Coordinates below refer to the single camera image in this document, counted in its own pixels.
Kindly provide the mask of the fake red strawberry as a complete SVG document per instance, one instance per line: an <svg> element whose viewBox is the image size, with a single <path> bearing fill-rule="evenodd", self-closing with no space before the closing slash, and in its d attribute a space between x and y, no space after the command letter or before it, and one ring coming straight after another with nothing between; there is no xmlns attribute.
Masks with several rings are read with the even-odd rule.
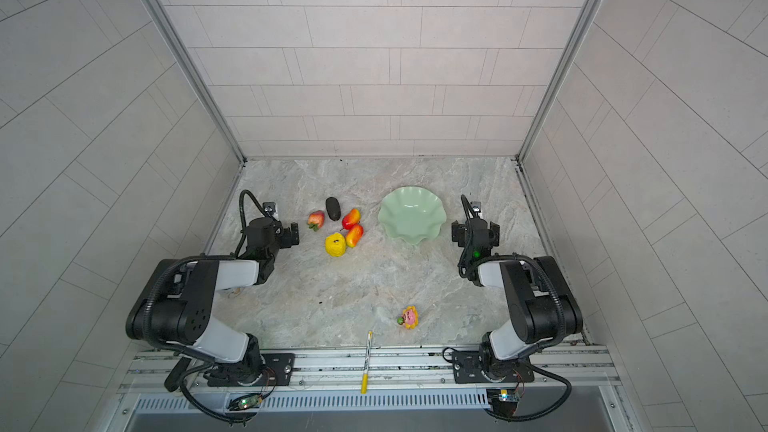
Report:
<svg viewBox="0 0 768 432"><path fill-rule="evenodd" d="M307 226L312 231L319 231L325 222L325 213L323 211L312 212L307 219Z"/></svg>

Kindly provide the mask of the yellow fake fruit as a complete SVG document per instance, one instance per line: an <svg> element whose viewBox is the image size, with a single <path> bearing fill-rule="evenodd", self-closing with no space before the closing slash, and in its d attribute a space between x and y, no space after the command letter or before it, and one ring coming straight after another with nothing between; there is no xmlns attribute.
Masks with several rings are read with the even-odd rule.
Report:
<svg viewBox="0 0 768 432"><path fill-rule="evenodd" d="M342 257L346 249L346 238L341 233L331 234L325 240L325 251L331 257Z"/></svg>

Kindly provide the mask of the dark fake avocado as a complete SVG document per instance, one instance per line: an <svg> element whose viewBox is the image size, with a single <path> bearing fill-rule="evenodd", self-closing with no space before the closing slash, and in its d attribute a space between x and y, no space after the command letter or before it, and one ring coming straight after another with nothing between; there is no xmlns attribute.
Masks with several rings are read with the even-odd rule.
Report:
<svg viewBox="0 0 768 432"><path fill-rule="evenodd" d="M327 216L331 221L336 222L341 219L341 206L335 197L328 197L325 200L325 208Z"/></svg>

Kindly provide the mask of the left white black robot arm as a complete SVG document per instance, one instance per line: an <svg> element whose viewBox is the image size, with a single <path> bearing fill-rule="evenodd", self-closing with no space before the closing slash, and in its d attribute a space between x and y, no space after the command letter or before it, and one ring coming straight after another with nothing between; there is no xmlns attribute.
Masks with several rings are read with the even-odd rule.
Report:
<svg viewBox="0 0 768 432"><path fill-rule="evenodd" d="M126 335L207 365L202 374L210 387L287 386L295 356L264 354L254 335L213 316L213 302L218 291L265 283L278 252L299 242L296 223L286 227L263 216L244 227L241 257L160 261L128 313Z"/></svg>

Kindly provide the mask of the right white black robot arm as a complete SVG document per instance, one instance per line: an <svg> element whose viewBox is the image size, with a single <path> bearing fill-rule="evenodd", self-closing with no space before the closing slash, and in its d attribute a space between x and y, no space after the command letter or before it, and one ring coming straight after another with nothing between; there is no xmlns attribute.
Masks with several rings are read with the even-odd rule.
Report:
<svg viewBox="0 0 768 432"><path fill-rule="evenodd" d="M517 368L531 355L583 330L580 307L553 257L495 253L500 226L475 216L453 222L451 240L462 249L459 275L478 287L501 289L507 304L507 321L486 333L479 347L484 380L524 376Z"/></svg>

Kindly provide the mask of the light green scalloped bowl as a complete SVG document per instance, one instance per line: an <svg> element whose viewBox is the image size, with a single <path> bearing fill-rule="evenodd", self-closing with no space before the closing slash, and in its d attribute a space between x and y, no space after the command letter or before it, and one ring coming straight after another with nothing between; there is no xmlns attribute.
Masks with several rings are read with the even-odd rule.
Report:
<svg viewBox="0 0 768 432"><path fill-rule="evenodd" d="M387 194L378 213L379 224L386 235L410 245L435 239L446 220L442 200L430 190L417 186L400 187Z"/></svg>

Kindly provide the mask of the pink yellow flower pig toy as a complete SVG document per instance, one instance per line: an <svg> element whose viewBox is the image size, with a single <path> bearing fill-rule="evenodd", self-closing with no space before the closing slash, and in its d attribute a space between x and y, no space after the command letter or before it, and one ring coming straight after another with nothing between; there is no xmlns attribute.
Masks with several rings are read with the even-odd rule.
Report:
<svg viewBox="0 0 768 432"><path fill-rule="evenodd" d="M419 314L414 306L407 306L397 318L397 324L406 329L415 329L419 324Z"/></svg>

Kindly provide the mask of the right circuit board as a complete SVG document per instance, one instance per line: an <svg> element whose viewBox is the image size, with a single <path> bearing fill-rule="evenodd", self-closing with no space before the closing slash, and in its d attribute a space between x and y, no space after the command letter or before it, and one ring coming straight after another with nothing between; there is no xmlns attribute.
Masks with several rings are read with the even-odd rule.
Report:
<svg viewBox="0 0 768 432"><path fill-rule="evenodd" d="M487 389L486 393L491 412L505 417L515 415L520 401L515 389Z"/></svg>

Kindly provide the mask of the circuit board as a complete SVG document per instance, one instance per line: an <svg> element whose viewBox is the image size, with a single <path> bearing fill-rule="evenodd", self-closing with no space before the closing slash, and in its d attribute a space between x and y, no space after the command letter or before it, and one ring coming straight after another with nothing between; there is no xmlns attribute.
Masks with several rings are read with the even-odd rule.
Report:
<svg viewBox="0 0 768 432"><path fill-rule="evenodd" d="M505 417L515 415L520 401L515 389L487 389L486 393L491 412Z"/></svg>
<svg viewBox="0 0 768 432"><path fill-rule="evenodd" d="M260 394L248 394L233 399L228 405L228 410L232 412L241 412L257 409L261 406L262 402L263 397Z"/></svg>

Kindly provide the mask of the left circuit board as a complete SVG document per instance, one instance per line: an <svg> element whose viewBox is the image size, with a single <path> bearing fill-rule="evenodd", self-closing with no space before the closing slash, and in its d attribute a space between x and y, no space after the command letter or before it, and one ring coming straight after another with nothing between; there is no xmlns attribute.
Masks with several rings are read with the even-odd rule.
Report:
<svg viewBox="0 0 768 432"><path fill-rule="evenodd" d="M260 394L248 394L233 399L228 405L228 410L232 412L241 412L257 409L261 406L262 402L263 397Z"/></svg>

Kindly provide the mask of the white yellow pen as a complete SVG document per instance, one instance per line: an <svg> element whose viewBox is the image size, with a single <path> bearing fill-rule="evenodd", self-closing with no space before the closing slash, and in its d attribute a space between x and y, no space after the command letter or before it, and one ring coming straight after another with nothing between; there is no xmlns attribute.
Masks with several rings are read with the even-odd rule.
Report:
<svg viewBox="0 0 768 432"><path fill-rule="evenodd" d="M366 350L365 350L364 363L363 363L363 375L362 375L362 382L361 382L361 388L360 388L360 393L363 395L365 395L368 390L372 345L373 345L373 331L369 330L367 334Z"/></svg>

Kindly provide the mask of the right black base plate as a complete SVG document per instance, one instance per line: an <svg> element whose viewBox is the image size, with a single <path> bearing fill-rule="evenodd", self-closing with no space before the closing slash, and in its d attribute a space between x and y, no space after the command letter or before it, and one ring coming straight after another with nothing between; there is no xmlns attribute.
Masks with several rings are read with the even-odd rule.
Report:
<svg viewBox="0 0 768 432"><path fill-rule="evenodd" d="M494 362L486 366L485 356L478 350L444 350L443 358L451 363L457 384L531 383L535 380L528 358L520 361Z"/></svg>

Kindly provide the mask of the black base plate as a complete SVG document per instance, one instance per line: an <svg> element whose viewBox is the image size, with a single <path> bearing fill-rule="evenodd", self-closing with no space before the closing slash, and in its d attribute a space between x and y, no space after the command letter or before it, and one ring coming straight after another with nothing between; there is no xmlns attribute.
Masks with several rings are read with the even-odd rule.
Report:
<svg viewBox="0 0 768 432"><path fill-rule="evenodd" d="M247 352L235 363L217 363L203 373L209 387L287 386L295 355L291 353Z"/></svg>
<svg viewBox="0 0 768 432"><path fill-rule="evenodd" d="M535 380L528 358L520 361L494 362L486 366L485 356L478 350L444 350L443 358L451 363L457 384L531 383Z"/></svg>

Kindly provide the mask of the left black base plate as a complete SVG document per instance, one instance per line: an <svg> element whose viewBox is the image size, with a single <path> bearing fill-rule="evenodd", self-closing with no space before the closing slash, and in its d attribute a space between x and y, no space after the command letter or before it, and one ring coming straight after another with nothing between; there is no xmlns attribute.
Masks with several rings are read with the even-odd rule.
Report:
<svg viewBox="0 0 768 432"><path fill-rule="evenodd" d="M217 363L203 373L209 387L287 386L295 355L291 353L247 352L235 363Z"/></svg>

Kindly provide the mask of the aluminium mounting rail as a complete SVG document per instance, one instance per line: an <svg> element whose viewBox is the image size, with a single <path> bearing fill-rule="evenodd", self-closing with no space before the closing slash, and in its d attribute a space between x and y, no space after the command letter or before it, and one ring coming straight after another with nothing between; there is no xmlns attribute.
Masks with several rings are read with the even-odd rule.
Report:
<svg viewBox="0 0 768 432"><path fill-rule="evenodd" d="M290 383L279 392L356 390L361 388L364 347L277 349L267 353L295 355ZM372 348L368 388L371 390L472 387L557 386L553 374L575 386L619 385L612 357L604 346L580 342L557 346L530 357L535 380L531 383L457 384L453 368L443 358L443 346Z"/></svg>

